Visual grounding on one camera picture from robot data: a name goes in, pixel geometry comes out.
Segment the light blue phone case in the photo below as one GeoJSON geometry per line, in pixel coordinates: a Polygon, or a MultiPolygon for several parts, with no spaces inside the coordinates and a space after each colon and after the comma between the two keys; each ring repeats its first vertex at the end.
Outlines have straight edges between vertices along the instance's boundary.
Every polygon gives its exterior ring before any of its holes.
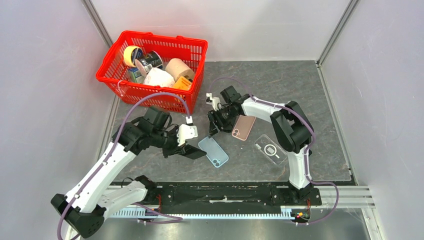
{"type": "Polygon", "coordinates": [[[198,142],[198,147],[206,152],[206,157],[215,168],[220,168],[229,161],[229,156],[212,137],[205,137],[198,142]]]}

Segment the pink phone case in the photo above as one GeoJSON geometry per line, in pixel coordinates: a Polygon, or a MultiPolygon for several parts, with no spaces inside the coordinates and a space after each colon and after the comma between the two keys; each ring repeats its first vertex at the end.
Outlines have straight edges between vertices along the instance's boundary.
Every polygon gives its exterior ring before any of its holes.
{"type": "Polygon", "coordinates": [[[240,115],[232,129],[231,135],[241,141],[246,141],[256,121],[254,116],[240,115]]]}

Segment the clear phone case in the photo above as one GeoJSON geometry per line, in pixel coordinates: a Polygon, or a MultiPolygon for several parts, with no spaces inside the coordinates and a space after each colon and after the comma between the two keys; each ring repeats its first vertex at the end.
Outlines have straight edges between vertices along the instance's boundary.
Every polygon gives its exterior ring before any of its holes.
{"type": "Polygon", "coordinates": [[[288,160],[287,153],[266,134],[262,134],[254,145],[275,166],[282,165],[288,160]]]}

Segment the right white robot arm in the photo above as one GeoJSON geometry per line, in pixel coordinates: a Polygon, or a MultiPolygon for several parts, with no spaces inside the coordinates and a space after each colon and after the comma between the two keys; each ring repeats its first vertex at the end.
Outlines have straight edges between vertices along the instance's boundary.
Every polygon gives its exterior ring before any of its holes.
{"type": "Polygon", "coordinates": [[[310,145],[315,139],[312,125],[299,104],[273,103],[249,94],[241,95],[233,86],[221,91],[220,97],[206,94],[212,106],[207,113],[209,136],[231,133],[239,116],[255,117],[270,123],[277,142],[286,152],[289,163],[289,200],[300,205],[309,198],[312,178],[309,173],[310,145]]]}

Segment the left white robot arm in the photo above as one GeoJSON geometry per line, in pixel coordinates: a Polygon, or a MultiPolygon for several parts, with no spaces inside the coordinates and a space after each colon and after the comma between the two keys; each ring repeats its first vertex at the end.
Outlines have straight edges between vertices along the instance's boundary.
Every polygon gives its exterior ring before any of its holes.
{"type": "Polygon", "coordinates": [[[180,155],[195,160],[205,156],[205,151],[187,144],[187,140],[198,136],[198,131],[191,117],[186,121],[172,126],[169,112],[151,106],[144,116],[123,123],[86,176],[66,194],[57,193],[51,199],[60,214],[59,222],[67,222],[78,236],[86,239],[121,209],[141,201],[152,204],[159,191],[157,184],[145,175],[118,190],[105,191],[121,170],[149,147],[161,149],[165,158],[180,155]]]}

